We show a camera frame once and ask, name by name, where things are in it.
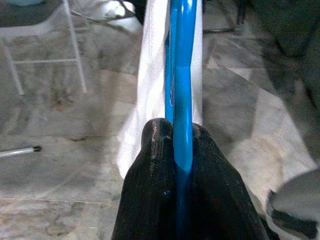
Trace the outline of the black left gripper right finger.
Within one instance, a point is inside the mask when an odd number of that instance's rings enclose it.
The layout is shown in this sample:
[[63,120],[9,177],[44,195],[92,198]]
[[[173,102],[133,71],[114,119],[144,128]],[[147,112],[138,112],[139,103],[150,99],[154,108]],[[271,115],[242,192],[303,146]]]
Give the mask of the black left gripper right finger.
[[195,123],[192,135],[191,240],[279,240],[210,133]]

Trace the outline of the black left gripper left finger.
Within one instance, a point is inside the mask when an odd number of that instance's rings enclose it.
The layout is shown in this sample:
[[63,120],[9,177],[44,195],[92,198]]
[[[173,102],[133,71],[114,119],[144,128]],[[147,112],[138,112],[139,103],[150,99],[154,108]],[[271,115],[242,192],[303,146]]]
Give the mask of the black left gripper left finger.
[[154,118],[145,124],[141,150],[125,176],[111,240],[175,238],[173,126]]

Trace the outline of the blue plastic hanger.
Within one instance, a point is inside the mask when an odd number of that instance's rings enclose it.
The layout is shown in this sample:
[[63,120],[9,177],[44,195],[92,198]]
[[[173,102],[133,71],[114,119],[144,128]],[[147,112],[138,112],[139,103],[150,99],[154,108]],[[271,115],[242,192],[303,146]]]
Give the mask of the blue plastic hanger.
[[190,231],[193,165],[191,61],[197,0],[169,0],[165,41],[165,118],[173,125],[176,166],[176,239]]

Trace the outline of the white shirt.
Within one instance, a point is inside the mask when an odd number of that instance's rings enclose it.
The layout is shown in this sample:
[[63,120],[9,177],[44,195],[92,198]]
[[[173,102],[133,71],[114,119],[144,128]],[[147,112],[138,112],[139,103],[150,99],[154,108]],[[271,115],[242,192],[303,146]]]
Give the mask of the white shirt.
[[[195,31],[190,66],[192,121],[201,125],[203,71],[203,0],[197,0]],[[119,174],[125,178],[141,150],[145,124],[165,116],[165,38],[169,28],[169,0],[147,0],[138,68],[136,104],[122,126],[117,140],[116,157]]]

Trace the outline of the grey rod with black tip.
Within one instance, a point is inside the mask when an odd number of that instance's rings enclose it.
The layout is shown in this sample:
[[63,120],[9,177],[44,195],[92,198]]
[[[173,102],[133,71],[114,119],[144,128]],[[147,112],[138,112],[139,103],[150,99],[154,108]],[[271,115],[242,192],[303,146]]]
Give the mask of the grey rod with black tip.
[[18,149],[12,149],[12,150],[4,150],[4,151],[0,151],[0,158],[35,153],[35,152],[40,152],[41,150],[42,150],[41,146],[31,146],[31,147],[18,148]]

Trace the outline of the grey folding chair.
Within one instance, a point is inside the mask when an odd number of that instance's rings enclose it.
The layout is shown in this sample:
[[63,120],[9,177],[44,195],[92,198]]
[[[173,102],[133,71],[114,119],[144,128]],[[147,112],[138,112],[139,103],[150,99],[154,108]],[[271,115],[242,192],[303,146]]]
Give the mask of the grey folding chair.
[[[45,60],[13,60],[5,40],[18,37],[39,36],[49,32],[54,27],[54,19],[59,11],[65,13],[73,46],[74,58],[45,59]],[[72,20],[71,9],[68,0],[45,0],[40,4],[30,6],[15,6],[0,0],[0,46],[8,60],[15,86],[20,95],[24,95],[21,81],[16,69],[21,64],[53,64],[53,63],[76,63],[82,91],[88,92],[77,44],[76,31]]]

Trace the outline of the light blue cushion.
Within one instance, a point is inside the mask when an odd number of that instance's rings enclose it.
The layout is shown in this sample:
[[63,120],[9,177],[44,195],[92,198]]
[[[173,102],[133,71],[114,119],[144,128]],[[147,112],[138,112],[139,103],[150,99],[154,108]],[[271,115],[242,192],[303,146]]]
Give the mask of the light blue cushion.
[[4,0],[4,1],[14,6],[27,7],[27,6],[41,4],[45,0]]

